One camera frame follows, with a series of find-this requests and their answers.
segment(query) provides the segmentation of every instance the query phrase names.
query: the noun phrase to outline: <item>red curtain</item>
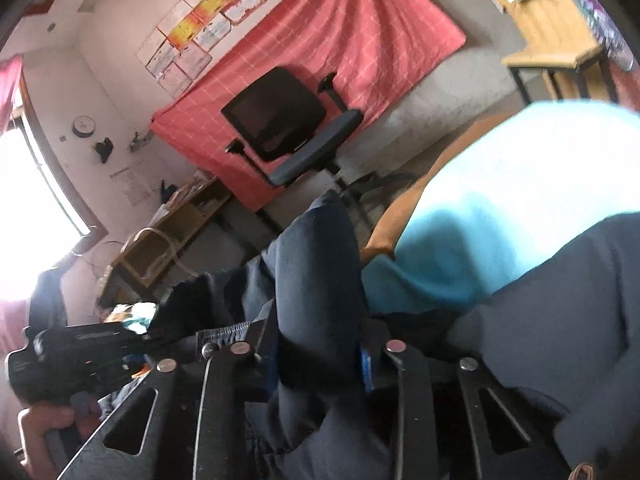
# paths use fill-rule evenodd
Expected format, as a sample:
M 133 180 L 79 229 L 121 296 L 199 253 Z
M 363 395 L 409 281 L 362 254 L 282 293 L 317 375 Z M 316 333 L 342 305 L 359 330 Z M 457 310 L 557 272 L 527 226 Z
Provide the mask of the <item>red curtain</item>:
M 22 72 L 22 56 L 0 62 L 0 135 L 6 130 L 14 104 L 15 89 L 18 88 Z
M 311 89 L 335 70 L 335 87 L 364 112 L 364 128 L 463 43 L 429 0 L 282 0 L 150 128 L 255 211 L 277 190 L 224 152 L 238 133 L 220 110 L 238 92 L 276 65 Z M 326 108 L 337 113 L 328 100 Z M 258 163 L 268 172 L 281 162 Z

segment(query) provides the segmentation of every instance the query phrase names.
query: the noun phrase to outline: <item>bright window light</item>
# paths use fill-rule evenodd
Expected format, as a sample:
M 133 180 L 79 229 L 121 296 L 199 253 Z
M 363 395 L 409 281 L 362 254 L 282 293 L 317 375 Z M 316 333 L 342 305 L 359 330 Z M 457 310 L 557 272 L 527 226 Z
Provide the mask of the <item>bright window light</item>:
M 4 300 L 28 298 L 38 274 L 89 232 L 56 199 L 43 173 L 50 173 L 49 168 L 43 160 L 34 160 L 22 131 L 0 136 L 0 298 Z

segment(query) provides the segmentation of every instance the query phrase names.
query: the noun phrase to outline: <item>window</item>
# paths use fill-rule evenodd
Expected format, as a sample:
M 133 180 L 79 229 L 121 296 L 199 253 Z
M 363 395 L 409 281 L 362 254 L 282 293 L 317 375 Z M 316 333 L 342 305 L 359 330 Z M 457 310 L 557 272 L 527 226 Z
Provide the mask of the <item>window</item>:
M 70 253 L 81 254 L 106 231 L 53 155 L 28 98 L 16 103 L 0 136 L 0 292 L 30 295 L 37 276 Z

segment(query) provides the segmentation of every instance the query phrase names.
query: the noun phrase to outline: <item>person's hand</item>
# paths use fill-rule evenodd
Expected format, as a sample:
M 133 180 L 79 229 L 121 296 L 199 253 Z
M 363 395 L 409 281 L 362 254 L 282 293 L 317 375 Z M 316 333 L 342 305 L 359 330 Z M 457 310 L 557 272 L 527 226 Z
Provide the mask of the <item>person's hand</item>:
M 22 465 L 33 480 L 55 480 L 60 471 L 56 470 L 49 456 L 44 435 L 49 430 L 62 430 L 74 422 L 86 440 L 100 426 L 100 406 L 94 402 L 90 415 L 76 420 L 74 410 L 69 406 L 55 406 L 42 400 L 18 414 L 20 439 L 24 450 Z

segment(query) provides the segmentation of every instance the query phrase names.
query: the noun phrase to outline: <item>white cable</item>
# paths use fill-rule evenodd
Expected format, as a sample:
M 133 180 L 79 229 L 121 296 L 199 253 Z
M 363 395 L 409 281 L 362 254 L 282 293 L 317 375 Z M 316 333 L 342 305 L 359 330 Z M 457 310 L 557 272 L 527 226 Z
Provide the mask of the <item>white cable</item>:
M 156 233 L 159 237 L 164 238 L 165 241 L 167 241 L 167 243 L 169 244 L 169 247 L 172 250 L 172 255 L 171 258 L 172 260 L 175 262 L 175 264 L 180 267 L 184 272 L 186 272 L 190 277 L 194 278 L 195 276 L 198 275 L 197 272 L 195 272 L 194 270 L 191 270 L 189 267 L 185 266 L 179 259 L 178 259 L 178 251 L 175 248 L 175 244 L 174 241 L 169 238 L 166 234 L 164 234 L 162 231 L 159 231 L 158 229 L 155 229 L 153 227 L 145 227 L 140 229 L 140 231 L 138 231 L 136 233 L 136 235 L 133 237 L 133 240 L 131 241 L 131 243 L 135 243 L 138 238 L 140 238 L 140 235 L 144 232 L 144 231 L 151 231 L 152 233 Z

